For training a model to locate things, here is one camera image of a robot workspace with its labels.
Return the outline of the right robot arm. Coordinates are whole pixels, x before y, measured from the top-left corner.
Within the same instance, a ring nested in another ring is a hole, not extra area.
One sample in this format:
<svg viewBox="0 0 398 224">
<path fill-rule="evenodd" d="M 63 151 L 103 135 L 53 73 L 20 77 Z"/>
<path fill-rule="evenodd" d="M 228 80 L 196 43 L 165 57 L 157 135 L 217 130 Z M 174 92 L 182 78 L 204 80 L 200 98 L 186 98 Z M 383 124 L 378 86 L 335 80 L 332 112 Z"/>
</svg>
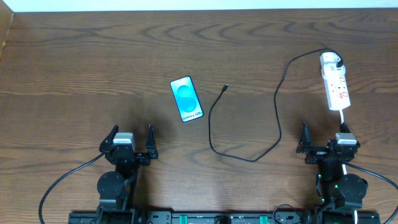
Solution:
<svg viewBox="0 0 398 224">
<path fill-rule="evenodd" d="M 354 159 L 360 143 L 345 123 L 340 132 L 326 146 L 314 146 L 307 123 L 302 125 L 302 135 L 296 152 L 305 154 L 306 164 L 318 166 L 315 188 L 322 204 L 306 210 L 302 223 L 357 222 L 355 211 L 363 206 L 368 182 L 355 174 L 349 174 L 344 165 Z"/>
</svg>

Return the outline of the blue screen Galaxy smartphone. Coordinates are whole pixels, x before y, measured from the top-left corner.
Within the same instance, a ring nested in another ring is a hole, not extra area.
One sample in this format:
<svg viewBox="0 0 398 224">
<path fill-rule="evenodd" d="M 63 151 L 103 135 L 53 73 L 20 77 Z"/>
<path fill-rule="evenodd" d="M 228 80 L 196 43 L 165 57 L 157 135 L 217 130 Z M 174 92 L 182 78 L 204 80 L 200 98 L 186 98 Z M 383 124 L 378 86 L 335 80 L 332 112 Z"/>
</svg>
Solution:
<svg viewBox="0 0 398 224">
<path fill-rule="evenodd" d="M 171 81 L 170 87 L 183 123 L 203 116 L 203 110 L 191 76 Z"/>
</svg>

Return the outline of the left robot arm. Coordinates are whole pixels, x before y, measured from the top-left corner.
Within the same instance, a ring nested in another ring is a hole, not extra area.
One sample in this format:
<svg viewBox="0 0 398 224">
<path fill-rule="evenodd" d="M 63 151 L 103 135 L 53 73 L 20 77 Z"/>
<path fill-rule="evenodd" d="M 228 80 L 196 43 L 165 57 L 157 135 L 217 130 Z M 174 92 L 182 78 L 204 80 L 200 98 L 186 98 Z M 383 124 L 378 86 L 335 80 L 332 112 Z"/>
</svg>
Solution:
<svg viewBox="0 0 398 224">
<path fill-rule="evenodd" d="M 132 205 L 139 168 L 149 166 L 159 157 L 154 140 L 154 127 L 149 126 L 146 152 L 136 152 L 133 133 L 122 133 L 119 126 L 101 142 L 99 151 L 115 166 L 97 182 L 99 205 L 97 223 L 147 223 L 144 211 Z"/>
</svg>

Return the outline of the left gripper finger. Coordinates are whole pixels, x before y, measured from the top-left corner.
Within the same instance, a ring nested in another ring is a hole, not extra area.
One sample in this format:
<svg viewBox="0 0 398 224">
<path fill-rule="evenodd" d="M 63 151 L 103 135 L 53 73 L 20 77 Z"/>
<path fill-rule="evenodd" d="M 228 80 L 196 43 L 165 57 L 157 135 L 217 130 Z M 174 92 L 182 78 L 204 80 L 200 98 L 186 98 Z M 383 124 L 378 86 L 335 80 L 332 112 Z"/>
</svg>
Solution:
<svg viewBox="0 0 398 224">
<path fill-rule="evenodd" d="M 154 127 L 151 124 L 148 128 L 146 149 L 151 159 L 158 159 L 158 150 L 154 139 Z"/>
<path fill-rule="evenodd" d="M 118 132 L 119 132 L 119 126 L 115 124 L 111 132 L 105 137 L 104 145 L 112 144 L 113 139 Z"/>
</svg>

